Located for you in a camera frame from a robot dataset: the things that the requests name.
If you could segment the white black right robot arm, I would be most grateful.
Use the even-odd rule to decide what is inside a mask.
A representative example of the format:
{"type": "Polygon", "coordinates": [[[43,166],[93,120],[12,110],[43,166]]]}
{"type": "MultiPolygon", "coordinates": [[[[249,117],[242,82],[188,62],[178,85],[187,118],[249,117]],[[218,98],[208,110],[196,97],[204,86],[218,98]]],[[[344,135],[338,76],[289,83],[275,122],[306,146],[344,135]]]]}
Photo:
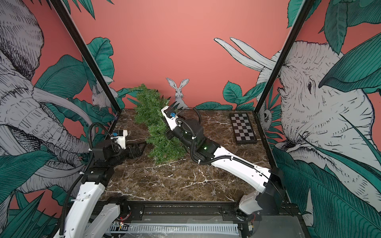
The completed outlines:
{"type": "Polygon", "coordinates": [[[285,197],[284,174],[273,169],[254,165],[231,153],[215,141],[204,136],[201,120],[185,120],[172,106],[161,109],[167,125],[168,139],[177,138],[189,150],[191,159],[199,165],[212,165],[242,179],[255,191],[244,195],[236,207],[241,218],[263,211],[278,214],[285,197]]]}

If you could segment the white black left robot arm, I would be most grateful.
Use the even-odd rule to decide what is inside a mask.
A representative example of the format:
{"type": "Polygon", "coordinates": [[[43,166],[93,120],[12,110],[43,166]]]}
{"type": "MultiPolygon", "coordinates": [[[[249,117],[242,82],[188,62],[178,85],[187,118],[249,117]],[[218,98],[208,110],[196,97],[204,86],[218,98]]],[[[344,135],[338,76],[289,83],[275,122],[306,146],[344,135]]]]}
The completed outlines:
{"type": "Polygon", "coordinates": [[[93,128],[98,126],[105,130],[101,123],[92,123],[88,128],[87,141],[90,157],[84,172],[70,187],[68,194],[78,186],[79,191],[74,199],[66,196],[63,210],[53,238],[101,238],[114,221],[123,224],[131,213],[131,208],[123,199],[111,199],[103,205],[96,218],[90,218],[113,176],[117,165],[126,159],[135,159],[143,155],[147,142],[127,143],[127,130],[106,132],[109,139],[93,145],[93,128]]]}

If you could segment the large green christmas tree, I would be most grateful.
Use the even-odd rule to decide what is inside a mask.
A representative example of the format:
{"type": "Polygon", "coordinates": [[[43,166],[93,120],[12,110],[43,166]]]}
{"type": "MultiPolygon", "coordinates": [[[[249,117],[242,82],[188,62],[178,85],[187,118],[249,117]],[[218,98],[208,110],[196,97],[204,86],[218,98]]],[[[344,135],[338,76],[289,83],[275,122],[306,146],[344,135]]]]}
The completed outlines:
{"type": "Polygon", "coordinates": [[[149,89],[144,84],[131,89],[136,95],[135,120],[137,124],[147,127],[163,125],[161,109],[168,106],[169,99],[161,95],[157,89],[149,89]]]}

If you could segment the small green christmas tree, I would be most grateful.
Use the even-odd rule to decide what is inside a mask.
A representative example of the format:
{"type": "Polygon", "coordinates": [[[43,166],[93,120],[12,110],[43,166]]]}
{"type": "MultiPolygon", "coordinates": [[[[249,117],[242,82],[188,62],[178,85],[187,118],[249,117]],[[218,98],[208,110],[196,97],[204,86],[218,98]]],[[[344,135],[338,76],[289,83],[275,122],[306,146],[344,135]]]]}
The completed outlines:
{"type": "Polygon", "coordinates": [[[155,164],[165,164],[185,157],[186,150],[182,143],[176,138],[166,137],[167,127],[164,122],[149,125],[148,131],[150,136],[147,142],[153,146],[148,156],[155,164]]]}

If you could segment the black white chessboard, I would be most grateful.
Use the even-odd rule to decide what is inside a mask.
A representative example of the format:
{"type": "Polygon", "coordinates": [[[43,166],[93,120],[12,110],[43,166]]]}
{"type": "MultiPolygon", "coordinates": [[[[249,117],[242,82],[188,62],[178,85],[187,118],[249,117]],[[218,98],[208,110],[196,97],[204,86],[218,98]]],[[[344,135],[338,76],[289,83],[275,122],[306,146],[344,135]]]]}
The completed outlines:
{"type": "Polygon", "coordinates": [[[256,144],[257,137],[247,113],[230,113],[234,138],[237,144],[256,144]]]}

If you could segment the black frame post left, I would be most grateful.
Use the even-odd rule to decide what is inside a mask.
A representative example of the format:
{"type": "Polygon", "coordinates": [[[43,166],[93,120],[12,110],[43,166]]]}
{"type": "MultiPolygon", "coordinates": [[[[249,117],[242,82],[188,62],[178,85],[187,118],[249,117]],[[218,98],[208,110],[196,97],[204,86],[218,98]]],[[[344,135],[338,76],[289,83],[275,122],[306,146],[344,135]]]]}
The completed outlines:
{"type": "Polygon", "coordinates": [[[104,93],[109,99],[112,107],[115,109],[116,113],[120,113],[122,109],[119,107],[119,104],[117,103],[108,84],[106,83],[100,68],[98,67],[94,57],[92,56],[88,46],[84,42],[83,37],[78,31],[78,28],[73,22],[71,16],[69,15],[69,12],[66,9],[63,1],[52,0],[50,1],[50,3],[53,6],[56,13],[58,14],[59,18],[61,19],[62,23],[64,24],[65,28],[67,29],[68,33],[70,34],[71,38],[76,44],[77,48],[81,52],[82,56],[84,57],[85,62],[88,64],[90,68],[90,71],[94,74],[95,78],[104,90],[104,93]]]}

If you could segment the black frame post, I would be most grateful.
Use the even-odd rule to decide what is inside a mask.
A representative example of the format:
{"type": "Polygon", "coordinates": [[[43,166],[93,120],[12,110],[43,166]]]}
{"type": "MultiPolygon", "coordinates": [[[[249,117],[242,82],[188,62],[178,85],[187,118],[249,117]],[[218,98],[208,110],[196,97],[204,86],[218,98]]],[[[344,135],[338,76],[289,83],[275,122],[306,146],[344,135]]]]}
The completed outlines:
{"type": "Polygon", "coordinates": [[[88,64],[90,68],[90,71],[94,74],[95,78],[104,90],[104,93],[109,99],[112,107],[115,109],[116,113],[120,113],[122,109],[119,107],[119,104],[117,103],[108,84],[106,83],[100,68],[98,67],[94,57],[92,56],[88,46],[84,42],[83,37],[78,31],[78,28],[73,22],[71,16],[69,15],[69,12],[66,9],[63,1],[52,0],[50,1],[50,3],[53,6],[56,13],[58,14],[59,18],[61,19],[62,23],[64,24],[65,28],[67,29],[68,33],[70,34],[71,38],[76,44],[77,48],[81,52],[82,56],[84,57],[85,62],[88,64]]]}
{"type": "Polygon", "coordinates": [[[280,55],[278,57],[278,60],[275,64],[275,67],[274,69],[271,71],[271,75],[269,77],[269,80],[267,81],[267,84],[264,88],[264,91],[262,93],[262,96],[260,97],[260,100],[254,110],[254,114],[257,115],[259,112],[260,112],[260,109],[262,107],[262,105],[264,104],[265,102],[265,99],[266,97],[268,96],[270,90],[271,90],[271,87],[273,86],[275,80],[278,78],[278,74],[280,73],[280,70],[283,66],[283,64],[285,63],[286,59],[287,59],[287,56],[292,48],[292,45],[293,43],[295,42],[311,8],[313,7],[314,5],[314,2],[313,0],[307,0],[307,1],[303,1],[303,4],[301,5],[301,8],[299,9],[299,12],[298,12],[298,15],[294,21],[294,24],[291,28],[291,31],[288,35],[288,38],[280,52],[280,55]]]}

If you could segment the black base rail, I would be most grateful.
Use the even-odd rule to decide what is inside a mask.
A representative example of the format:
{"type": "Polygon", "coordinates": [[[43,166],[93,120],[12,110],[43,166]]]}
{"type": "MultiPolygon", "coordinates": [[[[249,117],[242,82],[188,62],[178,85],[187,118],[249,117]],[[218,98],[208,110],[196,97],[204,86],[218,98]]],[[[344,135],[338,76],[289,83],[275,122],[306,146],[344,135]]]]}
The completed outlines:
{"type": "Polygon", "coordinates": [[[223,221],[245,223],[251,220],[260,221],[265,216],[300,215],[296,204],[281,204],[279,211],[262,210],[254,215],[245,215],[238,211],[236,202],[196,202],[196,201],[127,201],[121,202],[122,208],[131,211],[128,222],[141,221],[143,218],[158,216],[217,216],[223,221]]]}

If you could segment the black frame post right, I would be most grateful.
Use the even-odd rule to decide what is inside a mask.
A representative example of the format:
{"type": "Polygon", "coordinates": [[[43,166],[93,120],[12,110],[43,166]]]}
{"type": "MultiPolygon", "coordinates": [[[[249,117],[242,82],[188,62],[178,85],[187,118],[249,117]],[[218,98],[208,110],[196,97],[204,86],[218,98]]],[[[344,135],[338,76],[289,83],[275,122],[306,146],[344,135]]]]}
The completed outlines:
{"type": "Polygon", "coordinates": [[[271,71],[271,75],[269,77],[269,80],[267,81],[267,84],[264,88],[264,91],[262,93],[262,96],[260,97],[260,100],[254,110],[254,114],[257,115],[259,112],[260,112],[260,109],[262,107],[262,105],[264,104],[265,102],[265,99],[266,97],[268,96],[270,90],[271,90],[271,87],[273,86],[275,80],[278,78],[278,74],[280,73],[280,70],[283,66],[283,64],[285,63],[286,59],[287,59],[287,56],[292,48],[292,45],[293,43],[295,42],[311,8],[313,7],[314,5],[314,2],[313,0],[307,0],[307,1],[303,1],[303,4],[301,5],[301,8],[299,9],[299,12],[298,12],[298,15],[294,21],[294,24],[291,28],[291,31],[288,35],[288,38],[280,52],[280,55],[278,57],[278,60],[275,64],[275,67],[274,69],[271,71]]]}

